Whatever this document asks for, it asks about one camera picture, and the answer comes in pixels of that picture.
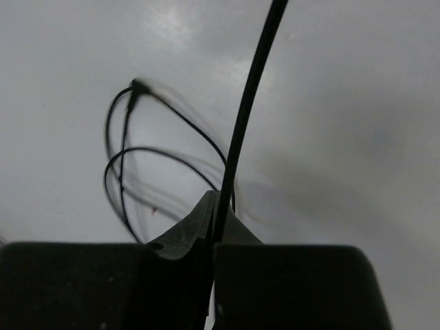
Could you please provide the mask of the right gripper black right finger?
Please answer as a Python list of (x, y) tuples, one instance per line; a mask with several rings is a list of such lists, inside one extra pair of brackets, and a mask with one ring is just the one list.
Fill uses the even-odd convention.
[(262, 242), (231, 209), (222, 240), (214, 244), (214, 329), (250, 329), (258, 304), (255, 252)]

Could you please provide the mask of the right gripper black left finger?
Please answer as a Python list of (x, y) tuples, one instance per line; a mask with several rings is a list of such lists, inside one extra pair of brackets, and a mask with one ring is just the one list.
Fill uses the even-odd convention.
[(210, 295), (215, 191), (146, 245), (146, 329), (203, 329)]

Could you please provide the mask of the black wired headphones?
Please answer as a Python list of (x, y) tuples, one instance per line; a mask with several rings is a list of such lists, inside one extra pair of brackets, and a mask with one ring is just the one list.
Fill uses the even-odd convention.
[[(223, 174), (223, 181), (220, 190), (219, 205), (217, 207), (217, 213), (215, 215), (214, 228), (212, 229), (212, 239), (218, 243), (223, 240), (224, 232), (226, 230), (227, 216), (230, 210), (236, 210), (237, 194), (235, 190), (235, 176), (237, 173), (237, 167), (243, 146), (245, 132), (250, 119), (251, 110), (254, 104), (257, 90), (263, 75), (265, 65), (270, 54), (276, 33), (287, 7), (287, 1), (273, 1), (269, 7), (269, 12), (261, 32), (261, 36), (258, 40), (258, 45), (252, 59), (250, 71), (247, 76), (243, 95), (239, 105), (239, 111), (237, 113), (236, 122), (234, 124), (234, 130), (229, 147), (228, 154), (225, 155), (214, 140), (204, 131), (202, 131), (195, 123), (191, 122), (187, 117), (180, 113), (174, 106), (166, 101), (166, 99), (154, 91), (152, 86), (145, 82), (135, 78), (131, 81), (131, 84), (120, 91), (109, 105), (107, 116), (104, 125), (104, 145), (107, 154), (107, 165), (103, 175), (103, 186), (109, 204), (111, 205), (116, 216), (119, 218), (122, 225), (126, 228), (128, 233), (134, 239), (136, 243), (141, 244), (142, 240), (136, 234), (133, 229), (129, 216), (127, 214), (126, 203), (124, 196), (128, 195), (143, 205), (148, 205), (152, 209), (163, 212), (161, 208), (151, 204), (148, 201), (141, 199), (140, 196), (134, 192), (127, 190), (124, 186), (124, 159), (127, 153), (133, 153), (137, 151), (153, 153), (161, 157), (166, 157), (175, 162), (183, 164), (188, 167), (194, 173), (196, 173), (207, 185), (211, 188), (215, 188), (215, 185), (197, 168), (186, 160), (169, 153), (168, 151), (161, 150), (159, 148), (153, 148), (149, 146), (127, 146), (127, 137), (129, 132), (129, 122), (131, 115), (137, 105), (138, 100), (143, 96), (148, 96), (156, 99), (157, 102), (163, 104), (170, 111), (172, 111), (177, 117), (183, 120), (190, 128), (196, 131), (200, 136), (209, 143), (214, 151), (222, 161), (225, 170)], [(116, 153), (113, 150), (111, 143), (111, 120), (113, 112), (121, 99), (121, 97), (129, 94), (129, 99), (126, 104), (123, 125), (122, 136), (120, 143), (120, 150)]]

